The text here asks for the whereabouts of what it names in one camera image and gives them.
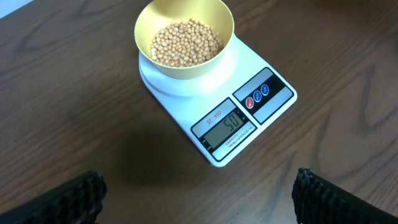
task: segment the blue button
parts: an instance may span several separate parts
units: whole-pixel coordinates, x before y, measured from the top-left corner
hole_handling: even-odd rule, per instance
[[[253,93],[253,98],[254,98],[254,101],[255,101],[255,102],[260,102],[260,100],[261,100],[261,98],[262,98],[260,91],[258,91],[258,90],[255,91],[255,92]]]
[[[264,85],[261,86],[261,93],[262,93],[264,96],[268,95],[268,93],[269,93],[269,87],[268,87],[266,84],[264,84]]]

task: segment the scale control panel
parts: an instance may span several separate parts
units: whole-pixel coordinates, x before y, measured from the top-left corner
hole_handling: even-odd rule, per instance
[[[264,124],[294,94],[269,68],[264,68],[233,95],[259,124]]]
[[[191,127],[191,132],[217,162],[257,129],[252,121],[256,120],[260,126],[264,124],[294,93],[266,67],[236,90],[233,96],[247,113],[227,98]]]

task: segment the lcd display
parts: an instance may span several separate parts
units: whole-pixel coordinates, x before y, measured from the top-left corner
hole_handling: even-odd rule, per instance
[[[217,124],[204,138],[215,149],[219,144],[224,142],[226,138],[233,132],[237,131],[243,125],[243,121],[232,112]]]

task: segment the bowl rim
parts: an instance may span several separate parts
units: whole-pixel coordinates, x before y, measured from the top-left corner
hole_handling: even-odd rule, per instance
[[[136,42],[136,45],[137,45],[137,47],[138,47],[138,50],[145,56],[145,58],[147,58],[148,60],[150,60],[152,63],[154,63],[154,64],[156,64],[156,65],[158,65],[158,66],[160,66],[160,67],[164,67],[164,68],[172,68],[172,69],[196,68],[196,67],[199,67],[199,66],[202,66],[202,65],[206,65],[206,64],[212,62],[213,60],[215,60],[216,58],[218,58],[218,57],[225,51],[225,48],[227,48],[227,46],[228,46],[229,43],[231,42],[231,39],[233,38],[233,35],[234,35],[234,32],[235,32],[235,21],[234,21],[234,17],[233,17],[233,15],[232,15],[231,10],[229,9],[229,7],[228,7],[222,0],[219,0],[219,2],[221,2],[221,3],[225,6],[225,8],[227,8],[227,10],[228,10],[228,12],[229,12],[229,14],[230,14],[230,16],[231,16],[231,18],[232,18],[232,34],[231,34],[231,37],[229,37],[229,39],[228,39],[226,45],[225,45],[224,48],[218,53],[218,55],[216,55],[216,56],[213,57],[212,59],[208,60],[207,62],[201,63],[201,64],[199,64],[199,65],[190,66],[190,67],[171,67],[171,66],[168,66],[168,65],[162,65],[161,63],[157,63],[155,60],[153,60],[152,58],[150,58],[150,57],[148,57],[146,54],[144,54],[144,52],[142,51],[142,49],[140,48],[140,46],[139,46],[138,43],[137,43],[137,35],[136,35],[136,31],[137,31],[137,21],[138,21],[138,19],[142,16],[142,13],[144,12],[144,10],[145,10],[150,4],[152,4],[153,1],[150,2],[150,3],[140,12],[140,14],[139,14],[139,16],[138,16],[138,18],[137,18],[137,20],[136,20],[136,25],[134,26],[134,41]]]

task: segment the red button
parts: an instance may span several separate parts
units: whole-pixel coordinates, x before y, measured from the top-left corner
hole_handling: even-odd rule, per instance
[[[246,98],[246,107],[251,109],[254,106],[254,100],[251,97]]]

